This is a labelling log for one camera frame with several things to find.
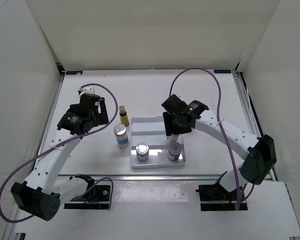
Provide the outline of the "tall silver-lid jar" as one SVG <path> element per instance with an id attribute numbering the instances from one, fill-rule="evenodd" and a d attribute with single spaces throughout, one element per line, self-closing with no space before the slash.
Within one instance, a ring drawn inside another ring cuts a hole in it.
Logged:
<path id="1" fill-rule="evenodd" d="M 117 144 L 120 148 L 126 148 L 129 145 L 127 128 L 123 124 L 117 124 L 113 128 Z"/>
<path id="2" fill-rule="evenodd" d="M 179 138 L 180 138 L 180 134 L 177 135 L 172 134 L 170 136 L 167 136 L 166 137 L 167 144 L 170 145 L 172 143 L 176 143 L 179 140 Z"/>

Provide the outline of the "short white-lid spice jar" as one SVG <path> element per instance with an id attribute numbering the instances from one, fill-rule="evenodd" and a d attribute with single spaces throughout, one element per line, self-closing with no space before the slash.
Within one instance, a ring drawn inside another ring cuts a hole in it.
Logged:
<path id="1" fill-rule="evenodd" d="M 170 161 L 178 161 L 180 154 L 182 152 L 182 147 L 179 142 L 171 142 L 167 150 L 167 158 Z"/>
<path id="2" fill-rule="evenodd" d="M 139 142 L 136 147 L 136 157 L 139 161 L 144 162 L 149 158 L 149 146 L 145 142 Z"/>

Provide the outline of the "small yellow-label bottle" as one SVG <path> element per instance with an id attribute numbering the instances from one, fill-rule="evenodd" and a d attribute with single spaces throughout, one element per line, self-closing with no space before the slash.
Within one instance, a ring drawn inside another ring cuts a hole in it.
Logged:
<path id="1" fill-rule="evenodd" d="M 119 106 L 119 116 L 120 116 L 120 122 L 125 127 L 129 126 L 129 118 L 126 112 L 126 109 L 123 105 Z"/>

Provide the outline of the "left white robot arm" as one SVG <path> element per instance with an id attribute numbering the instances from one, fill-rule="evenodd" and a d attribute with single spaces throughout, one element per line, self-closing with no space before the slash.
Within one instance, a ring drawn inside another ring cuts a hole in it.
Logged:
<path id="1" fill-rule="evenodd" d="M 51 220 L 60 206 L 74 198 L 90 200 L 95 194 L 91 176 L 76 174 L 57 186 L 57 177 L 71 152 L 92 128 L 108 124 L 104 97 L 83 93 L 79 103 L 70 105 L 57 124 L 49 147 L 23 183 L 15 182 L 12 196 L 19 209 L 42 220 Z"/>

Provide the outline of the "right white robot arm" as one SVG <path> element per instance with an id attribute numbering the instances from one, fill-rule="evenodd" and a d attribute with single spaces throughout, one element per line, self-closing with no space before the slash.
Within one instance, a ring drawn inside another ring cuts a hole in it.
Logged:
<path id="1" fill-rule="evenodd" d="M 162 107 L 166 136 L 183 135 L 195 129 L 225 144 L 231 154 L 236 153 L 243 160 L 215 183 L 214 193 L 220 200 L 228 199 L 234 190 L 245 184 L 260 185 L 277 163 L 272 137 L 267 134 L 258 137 L 221 121 L 198 100 L 187 104 L 173 94 L 162 103 Z"/>

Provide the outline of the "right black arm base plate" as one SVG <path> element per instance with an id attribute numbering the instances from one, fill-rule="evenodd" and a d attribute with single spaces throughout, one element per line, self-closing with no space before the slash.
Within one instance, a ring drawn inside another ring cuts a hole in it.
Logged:
<path id="1" fill-rule="evenodd" d="M 217 184 L 201 184 L 195 191 L 199 195 L 202 212 L 236 210 L 238 197 L 236 189 L 228 192 Z"/>

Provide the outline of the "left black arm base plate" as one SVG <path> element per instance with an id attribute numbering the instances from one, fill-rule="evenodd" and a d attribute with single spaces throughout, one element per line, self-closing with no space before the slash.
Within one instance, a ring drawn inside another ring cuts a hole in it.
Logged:
<path id="1" fill-rule="evenodd" d="M 78 200 L 71 200 L 64 204 L 67 210 L 109 210 L 111 207 L 113 183 L 102 181 L 93 190 Z"/>

